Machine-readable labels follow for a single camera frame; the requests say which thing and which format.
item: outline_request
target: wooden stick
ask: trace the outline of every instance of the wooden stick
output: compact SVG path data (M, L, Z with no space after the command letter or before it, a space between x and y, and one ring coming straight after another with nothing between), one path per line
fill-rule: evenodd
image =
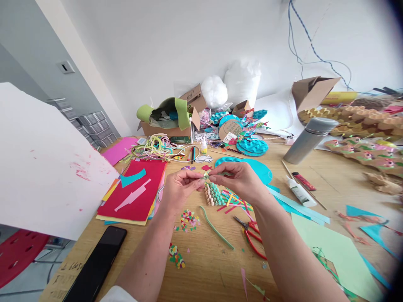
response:
M324 208L325 210L327 210L327 208L326 208L324 205L322 205L322 203L319 201L319 199L317 199L316 196L315 196L311 191L309 191L307 188L304 187L304 184L301 183L301 181L300 181L298 178L297 178L296 180L298 181L298 183L301 184L301 186L305 189L305 191L307 191L309 194L311 194L311 196L312 196L313 198L315 198L315 200L318 202L318 204L320 204L320 205L322 206L322 208Z
M238 158L242 158L242 159L246 159L246 157L240 157L240 156L236 156L236 155L227 155L226 153L222 153L222 152L218 152L218 151L213 151L213 150L210 150L210 152L214 152L214 153L218 153L218 154L221 154L221 155L224 155L224 156L231 156L231 157L238 157Z
M291 178L292 178L293 180L295 180L294 175L292 175L292 173L290 172L290 170L288 170L287 166L285 165L285 162L284 162L283 160L282 160L281 162L283 163L284 168L287 170L288 175L290 175Z

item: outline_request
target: right hand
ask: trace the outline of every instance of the right hand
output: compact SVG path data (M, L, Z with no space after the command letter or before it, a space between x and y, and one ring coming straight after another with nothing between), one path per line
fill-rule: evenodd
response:
M224 172L232 175L218 175ZM246 162L223 162L210 171L209 179L216 185L222 185L232 190L253 206L267 203L268 199L276 202L274 196L270 194L255 171Z

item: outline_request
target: pliers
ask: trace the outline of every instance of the pliers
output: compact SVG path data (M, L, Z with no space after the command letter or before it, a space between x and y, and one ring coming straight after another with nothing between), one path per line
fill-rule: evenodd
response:
M245 222L243 222L242 220L240 220L238 217L234 216L234 218L235 218L235 220L236 220L237 222L239 222L240 224L242 224L242 226L244 227L246 238L247 238L249 244L251 245L252 249L255 251L255 253L256 253L257 255L259 255L261 258L267 260L266 256L262 255L262 254L255 248L255 246L253 245L253 243L252 243L252 241L251 241L251 238L249 237L249 235L251 235L251 236L252 236L253 238L255 238L257 241L259 241L260 243L263 243L261 238L259 238L257 235L255 235L254 233L252 233L251 231L248 230L248 228L251 227L256 233L258 233L258 234L260 235L259 230L253 226L254 224L257 224L257 222L251 221L251 222L249 222L248 224L246 224Z

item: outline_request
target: red stool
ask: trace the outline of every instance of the red stool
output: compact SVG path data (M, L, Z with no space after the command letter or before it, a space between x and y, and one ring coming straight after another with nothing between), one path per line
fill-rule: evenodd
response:
M0 288L26 269L48 240L49 235L20 229L0 244Z

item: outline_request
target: white sleeve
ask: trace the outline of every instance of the white sleeve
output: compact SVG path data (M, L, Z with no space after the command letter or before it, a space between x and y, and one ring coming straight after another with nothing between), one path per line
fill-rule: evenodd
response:
M137 302L127 291L120 286L112 286L100 302Z

